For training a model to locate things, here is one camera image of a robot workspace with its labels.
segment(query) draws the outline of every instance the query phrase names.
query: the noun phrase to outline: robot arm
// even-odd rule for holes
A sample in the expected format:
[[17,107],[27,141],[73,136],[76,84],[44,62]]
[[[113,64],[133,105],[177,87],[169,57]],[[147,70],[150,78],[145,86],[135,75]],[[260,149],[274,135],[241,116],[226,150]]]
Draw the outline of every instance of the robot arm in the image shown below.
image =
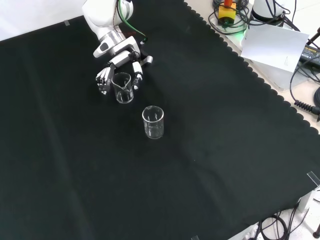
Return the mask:
[[[131,0],[120,1],[122,15],[127,20],[132,16],[133,3]],[[125,38],[122,34],[118,26],[122,21],[118,15],[117,2],[118,0],[87,0],[82,7],[85,20],[100,41],[99,47],[93,53],[94,57],[111,57],[107,67],[95,78],[100,92],[104,95],[110,90],[115,71],[128,62],[132,62],[135,74],[133,88],[138,90],[143,79],[141,66],[149,65],[153,61],[152,56],[142,54],[133,36]]]

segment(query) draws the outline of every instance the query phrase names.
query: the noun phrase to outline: tape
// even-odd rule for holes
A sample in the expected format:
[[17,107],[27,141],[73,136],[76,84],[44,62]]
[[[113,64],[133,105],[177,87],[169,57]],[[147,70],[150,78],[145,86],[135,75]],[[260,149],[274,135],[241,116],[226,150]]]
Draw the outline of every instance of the tape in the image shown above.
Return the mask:
[[313,171],[307,173],[308,177],[316,184],[317,187],[320,186],[319,178],[314,174]]

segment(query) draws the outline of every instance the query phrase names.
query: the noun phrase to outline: glass beaker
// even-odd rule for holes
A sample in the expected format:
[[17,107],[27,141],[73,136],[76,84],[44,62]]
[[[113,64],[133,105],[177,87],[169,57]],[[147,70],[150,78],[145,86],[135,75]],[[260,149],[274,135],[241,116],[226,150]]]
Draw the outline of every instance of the glass beaker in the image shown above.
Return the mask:
[[134,99],[131,76],[126,72],[119,72],[112,78],[115,98],[120,104],[128,104]]
[[158,106],[147,106],[142,112],[144,132],[150,139],[161,138],[164,134],[164,111]]

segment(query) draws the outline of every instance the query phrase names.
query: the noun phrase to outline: black cloth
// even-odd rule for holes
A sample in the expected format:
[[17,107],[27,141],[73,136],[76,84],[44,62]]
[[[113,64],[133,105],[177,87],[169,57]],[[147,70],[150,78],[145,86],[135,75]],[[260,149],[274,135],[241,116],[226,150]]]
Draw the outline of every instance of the black cloth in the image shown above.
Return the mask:
[[83,17],[0,43],[1,239],[226,240],[315,187],[318,132],[182,1],[134,4],[154,62],[130,104]]

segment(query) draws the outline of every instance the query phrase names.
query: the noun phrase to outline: green cable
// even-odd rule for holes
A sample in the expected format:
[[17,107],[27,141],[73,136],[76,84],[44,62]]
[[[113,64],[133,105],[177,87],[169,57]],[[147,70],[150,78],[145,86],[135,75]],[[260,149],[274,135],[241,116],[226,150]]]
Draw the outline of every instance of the green cable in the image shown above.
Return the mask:
[[127,20],[124,18],[123,14],[122,14],[122,10],[121,10],[121,0],[118,0],[118,9],[119,9],[119,13],[120,13],[120,18],[121,20],[131,29],[133,29],[134,31],[136,31],[137,33],[141,34],[144,36],[144,40],[143,42],[146,42],[148,40],[147,36],[145,34],[143,34],[142,32],[140,32],[139,30],[135,29],[133,26],[130,25],[130,23],[127,22]]

